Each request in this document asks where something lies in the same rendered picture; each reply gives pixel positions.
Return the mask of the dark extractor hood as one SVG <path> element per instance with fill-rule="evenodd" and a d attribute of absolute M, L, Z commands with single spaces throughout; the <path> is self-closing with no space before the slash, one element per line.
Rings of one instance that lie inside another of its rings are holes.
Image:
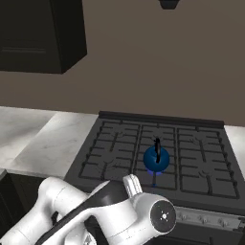
<path fill-rule="evenodd" d="M 180 0 L 159 0 L 163 10 L 175 10 Z"/>

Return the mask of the dark wall cupboard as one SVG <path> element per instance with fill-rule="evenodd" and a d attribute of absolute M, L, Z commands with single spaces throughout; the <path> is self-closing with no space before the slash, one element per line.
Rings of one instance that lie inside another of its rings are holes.
<path fill-rule="evenodd" d="M 86 55 L 82 0 L 0 0 L 0 71 L 63 74 Z"/>

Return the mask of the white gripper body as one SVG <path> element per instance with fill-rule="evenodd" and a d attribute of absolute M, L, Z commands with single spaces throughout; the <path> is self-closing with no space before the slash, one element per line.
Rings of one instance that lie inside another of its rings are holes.
<path fill-rule="evenodd" d="M 129 197 L 143 192 L 141 183 L 136 175 L 129 174 L 124 176 L 122 180 Z"/>

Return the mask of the dark base cupboard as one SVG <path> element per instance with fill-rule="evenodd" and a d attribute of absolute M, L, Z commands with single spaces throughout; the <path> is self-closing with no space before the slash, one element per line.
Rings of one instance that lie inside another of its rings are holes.
<path fill-rule="evenodd" d="M 43 178 L 6 173 L 0 178 L 0 221 L 11 228 L 34 205 Z"/>

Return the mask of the black gas hob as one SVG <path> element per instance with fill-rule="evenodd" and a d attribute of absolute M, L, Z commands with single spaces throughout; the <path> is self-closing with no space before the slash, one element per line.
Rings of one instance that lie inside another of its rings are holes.
<path fill-rule="evenodd" d="M 162 172 L 144 164 L 156 138 L 169 154 Z M 146 245 L 245 245 L 245 180 L 223 122 L 101 111 L 65 180 L 90 192 L 127 174 L 177 210 L 174 231 Z M 217 223 L 219 218 L 226 226 Z"/>

